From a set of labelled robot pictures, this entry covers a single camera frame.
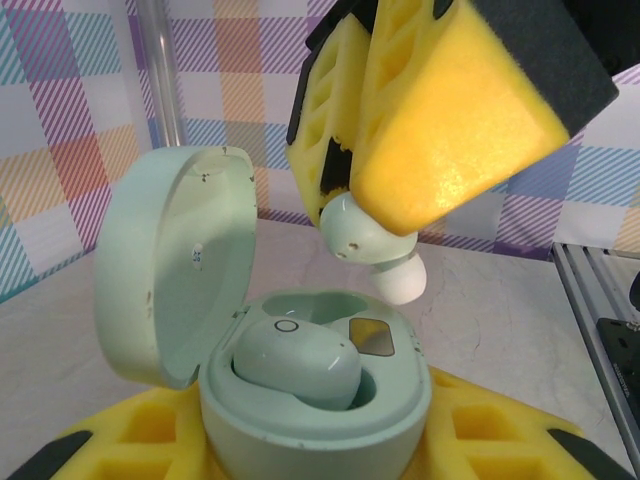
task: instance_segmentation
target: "earbud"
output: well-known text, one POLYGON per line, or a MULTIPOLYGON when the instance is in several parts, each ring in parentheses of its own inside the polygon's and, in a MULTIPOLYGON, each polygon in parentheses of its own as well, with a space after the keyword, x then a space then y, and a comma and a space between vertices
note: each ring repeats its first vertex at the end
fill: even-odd
POLYGON ((365 213, 350 193, 331 200, 320 216, 329 251, 347 262, 372 265, 371 283, 393 305, 416 300, 427 285, 427 271, 415 252, 418 233, 399 237, 365 213))
POLYGON ((243 380, 287 392, 325 410, 346 410, 362 375, 360 354, 345 336, 314 323, 272 318, 250 325, 235 347, 243 380))

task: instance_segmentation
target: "plaid backdrop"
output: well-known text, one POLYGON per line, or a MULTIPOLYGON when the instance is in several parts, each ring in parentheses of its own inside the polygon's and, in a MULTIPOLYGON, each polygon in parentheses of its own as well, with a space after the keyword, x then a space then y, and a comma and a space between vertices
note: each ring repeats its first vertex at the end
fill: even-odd
MULTIPOLYGON (((133 0, 0 0, 0 302, 95 246, 111 188, 158 146, 133 0)), ((304 38, 333 0, 168 0, 189 143, 244 148, 260 216, 308 223, 284 158, 304 38)), ((547 258, 640 251, 640 68, 567 146, 421 234, 547 258)))

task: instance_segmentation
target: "earbud case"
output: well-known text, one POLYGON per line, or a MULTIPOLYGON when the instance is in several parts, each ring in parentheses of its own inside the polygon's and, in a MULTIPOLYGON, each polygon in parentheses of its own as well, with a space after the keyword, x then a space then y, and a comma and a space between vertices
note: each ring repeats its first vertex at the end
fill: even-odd
POLYGON ((113 191, 95 254, 96 328, 109 365, 148 385, 197 381, 209 441, 233 479, 399 478, 431 400, 410 322, 343 290, 245 303, 256 223, 243 150, 172 147, 137 160, 113 191), (319 409, 234 373, 238 337, 268 317, 323 324, 354 343, 363 370, 348 410, 319 409))

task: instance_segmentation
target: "earbud ear tip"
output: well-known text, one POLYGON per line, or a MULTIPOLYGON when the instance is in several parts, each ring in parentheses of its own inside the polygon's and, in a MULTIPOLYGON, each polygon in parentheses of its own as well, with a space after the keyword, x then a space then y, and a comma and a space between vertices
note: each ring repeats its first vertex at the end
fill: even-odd
POLYGON ((423 294, 427 286, 427 270, 416 252, 406 262, 388 270, 375 270, 369 280, 378 289, 386 302, 404 305, 423 294))

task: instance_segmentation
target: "open lid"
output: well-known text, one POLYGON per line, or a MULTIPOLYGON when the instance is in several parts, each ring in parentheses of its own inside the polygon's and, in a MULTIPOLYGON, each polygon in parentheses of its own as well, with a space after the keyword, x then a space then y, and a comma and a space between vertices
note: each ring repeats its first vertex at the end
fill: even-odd
POLYGON ((113 192, 95 255, 95 319, 120 376, 183 389, 249 286, 256 196, 247 154, 170 147, 137 160, 113 192))

